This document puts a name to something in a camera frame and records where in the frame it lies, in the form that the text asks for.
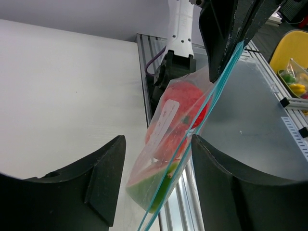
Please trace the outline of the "fake watermelon slice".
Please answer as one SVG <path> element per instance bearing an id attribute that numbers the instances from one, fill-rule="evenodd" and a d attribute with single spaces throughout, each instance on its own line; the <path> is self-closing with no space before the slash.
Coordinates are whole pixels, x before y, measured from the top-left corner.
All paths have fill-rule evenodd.
<path id="1" fill-rule="evenodd" d="M 145 211 L 154 213 L 167 192 L 173 174 L 180 163 L 157 161 L 128 180 L 126 191 L 131 199 Z"/>

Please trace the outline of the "clear zip top bag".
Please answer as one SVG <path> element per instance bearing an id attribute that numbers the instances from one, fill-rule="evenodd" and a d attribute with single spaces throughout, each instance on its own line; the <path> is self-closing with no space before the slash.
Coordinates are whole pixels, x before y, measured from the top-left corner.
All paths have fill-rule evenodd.
<path id="1" fill-rule="evenodd" d="M 167 85 L 126 184 L 127 194 L 144 210 L 138 230 L 150 229 L 172 194 L 191 157 L 192 136 L 204 128 L 243 49 L 242 42 L 236 45 L 215 82 L 210 82 L 208 67 L 203 67 Z"/>

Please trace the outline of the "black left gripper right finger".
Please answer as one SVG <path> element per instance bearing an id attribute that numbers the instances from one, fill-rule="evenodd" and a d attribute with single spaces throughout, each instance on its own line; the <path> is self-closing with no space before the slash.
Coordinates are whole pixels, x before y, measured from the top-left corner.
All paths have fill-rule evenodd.
<path id="1" fill-rule="evenodd" d="M 199 135 L 191 140 L 195 180 L 207 231 L 305 231 L 308 183 L 254 169 Z"/>

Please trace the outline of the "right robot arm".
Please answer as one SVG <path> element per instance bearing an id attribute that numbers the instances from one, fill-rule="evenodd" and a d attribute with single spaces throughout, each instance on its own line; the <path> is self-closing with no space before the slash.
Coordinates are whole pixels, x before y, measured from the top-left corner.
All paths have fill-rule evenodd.
<path id="1" fill-rule="evenodd" d="M 209 80 L 226 69 L 239 43 L 246 46 L 281 5 L 280 0 L 170 0 L 167 45 L 154 74 L 150 101 L 154 106 L 172 79 L 196 71 L 192 49 L 193 8 L 201 9 L 199 29 L 208 56 Z"/>

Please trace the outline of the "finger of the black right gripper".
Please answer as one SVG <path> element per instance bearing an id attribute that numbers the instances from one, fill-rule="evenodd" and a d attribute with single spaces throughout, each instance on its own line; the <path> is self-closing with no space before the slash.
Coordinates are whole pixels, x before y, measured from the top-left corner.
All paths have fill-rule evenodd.
<path id="1" fill-rule="evenodd" d="M 236 0 L 206 0 L 199 16 L 199 29 L 208 56 L 209 80 L 219 79 L 233 53 Z"/>
<path id="2" fill-rule="evenodd" d="M 218 2 L 218 74 L 223 72 L 238 42 L 247 42 L 281 4 L 280 0 L 220 0 Z"/>

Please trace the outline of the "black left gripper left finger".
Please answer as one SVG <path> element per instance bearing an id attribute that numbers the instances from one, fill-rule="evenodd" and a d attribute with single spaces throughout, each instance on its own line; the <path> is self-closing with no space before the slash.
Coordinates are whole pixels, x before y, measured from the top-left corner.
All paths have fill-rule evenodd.
<path id="1" fill-rule="evenodd" d="M 113 226 L 126 153 L 116 136 L 42 178 L 0 176 L 3 231 L 107 231 Z"/>

